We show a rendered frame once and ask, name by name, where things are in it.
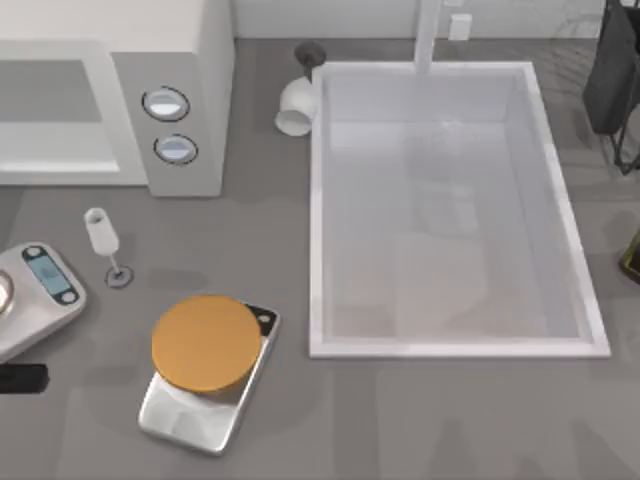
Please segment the tall white tap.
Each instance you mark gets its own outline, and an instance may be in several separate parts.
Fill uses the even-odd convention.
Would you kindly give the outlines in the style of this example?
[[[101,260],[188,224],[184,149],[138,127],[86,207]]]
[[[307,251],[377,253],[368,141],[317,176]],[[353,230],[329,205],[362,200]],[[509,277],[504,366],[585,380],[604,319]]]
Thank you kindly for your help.
[[[427,74],[431,66],[440,5],[440,0],[418,0],[414,44],[414,67],[418,74]]]

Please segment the white sink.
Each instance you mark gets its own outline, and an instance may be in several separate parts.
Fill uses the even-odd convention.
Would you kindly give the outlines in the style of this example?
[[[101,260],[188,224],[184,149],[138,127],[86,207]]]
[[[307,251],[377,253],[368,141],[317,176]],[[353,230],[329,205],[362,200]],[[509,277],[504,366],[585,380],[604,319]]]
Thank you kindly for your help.
[[[313,76],[314,358],[607,358],[528,61]]]

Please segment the silver kitchen scale with display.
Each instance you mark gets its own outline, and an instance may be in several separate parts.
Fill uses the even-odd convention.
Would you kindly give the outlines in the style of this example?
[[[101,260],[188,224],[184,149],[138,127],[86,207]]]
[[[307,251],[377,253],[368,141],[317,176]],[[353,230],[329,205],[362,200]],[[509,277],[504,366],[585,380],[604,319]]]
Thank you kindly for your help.
[[[63,257],[43,242],[27,242],[0,252],[0,272],[14,292],[0,308],[0,364],[25,352],[78,317],[88,295]]]

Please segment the pale microwave oven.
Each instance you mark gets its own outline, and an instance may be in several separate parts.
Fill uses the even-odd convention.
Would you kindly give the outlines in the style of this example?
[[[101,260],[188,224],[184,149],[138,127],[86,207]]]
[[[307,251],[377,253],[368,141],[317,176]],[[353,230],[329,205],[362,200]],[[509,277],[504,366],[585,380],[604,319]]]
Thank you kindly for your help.
[[[230,0],[0,0],[0,186],[218,196],[235,54]],[[162,86],[185,118],[145,112]],[[197,144],[191,163],[156,156],[174,134]]]

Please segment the white wall socket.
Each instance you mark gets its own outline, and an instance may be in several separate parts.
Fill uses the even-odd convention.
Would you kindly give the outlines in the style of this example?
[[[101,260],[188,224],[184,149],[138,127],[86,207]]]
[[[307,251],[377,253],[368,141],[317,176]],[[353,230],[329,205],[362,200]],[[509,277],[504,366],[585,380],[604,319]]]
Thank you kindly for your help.
[[[450,17],[448,39],[467,41],[470,38],[473,17],[468,13],[456,13]]]

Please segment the dark green bottle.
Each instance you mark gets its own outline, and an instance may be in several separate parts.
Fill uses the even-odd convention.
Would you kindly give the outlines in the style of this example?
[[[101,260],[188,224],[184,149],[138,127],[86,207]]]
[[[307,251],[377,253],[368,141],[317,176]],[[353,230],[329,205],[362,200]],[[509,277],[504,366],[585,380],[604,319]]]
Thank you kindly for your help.
[[[619,267],[628,278],[640,283],[640,243],[629,244],[620,258]]]

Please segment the silver scale with orange plate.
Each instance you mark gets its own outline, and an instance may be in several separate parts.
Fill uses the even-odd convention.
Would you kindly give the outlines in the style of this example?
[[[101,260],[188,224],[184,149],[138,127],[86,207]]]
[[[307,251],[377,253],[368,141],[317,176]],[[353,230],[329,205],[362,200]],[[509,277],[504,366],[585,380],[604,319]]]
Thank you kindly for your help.
[[[275,310],[219,294],[196,294],[154,325],[154,374],[139,428],[210,455],[229,446],[273,347]]]

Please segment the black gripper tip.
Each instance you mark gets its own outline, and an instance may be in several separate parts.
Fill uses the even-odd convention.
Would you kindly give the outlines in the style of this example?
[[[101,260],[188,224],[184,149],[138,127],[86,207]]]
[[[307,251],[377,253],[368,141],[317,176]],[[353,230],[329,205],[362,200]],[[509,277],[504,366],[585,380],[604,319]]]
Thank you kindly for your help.
[[[7,363],[0,365],[0,395],[39,394],[49,384],[49,369],[46,364]]]

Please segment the small microwave knob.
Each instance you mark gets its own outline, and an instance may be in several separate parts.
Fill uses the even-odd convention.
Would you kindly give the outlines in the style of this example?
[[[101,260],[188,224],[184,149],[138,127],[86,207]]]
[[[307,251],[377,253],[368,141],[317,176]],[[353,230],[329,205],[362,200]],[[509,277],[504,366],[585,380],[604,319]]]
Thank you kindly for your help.
[[[156,156],[167,164],[186,165],[198,156],[198,146],[189,137],[174,134],[156,139],[154,142]]]

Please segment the white champagne glass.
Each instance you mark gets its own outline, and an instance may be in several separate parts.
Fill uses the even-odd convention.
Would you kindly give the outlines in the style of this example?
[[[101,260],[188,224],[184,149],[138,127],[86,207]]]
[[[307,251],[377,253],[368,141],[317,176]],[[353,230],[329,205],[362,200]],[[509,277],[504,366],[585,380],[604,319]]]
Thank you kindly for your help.
[[[120,238],[107,212],[100,207],[89,208],[84,214],[84,224],[94,253],[109,261],[105,284],[111,289],[127,287],[134,279],[134,272],[116,259]]]

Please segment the large microwave knob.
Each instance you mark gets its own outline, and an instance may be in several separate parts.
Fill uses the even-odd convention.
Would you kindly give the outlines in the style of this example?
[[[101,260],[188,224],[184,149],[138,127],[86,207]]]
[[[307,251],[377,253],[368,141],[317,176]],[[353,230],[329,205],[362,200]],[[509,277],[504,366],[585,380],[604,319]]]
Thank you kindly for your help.
[[[150,117],[161,122],[180,121],[190,111],[188,98],[179,90],[168,86],[145,92],[142,107]]]

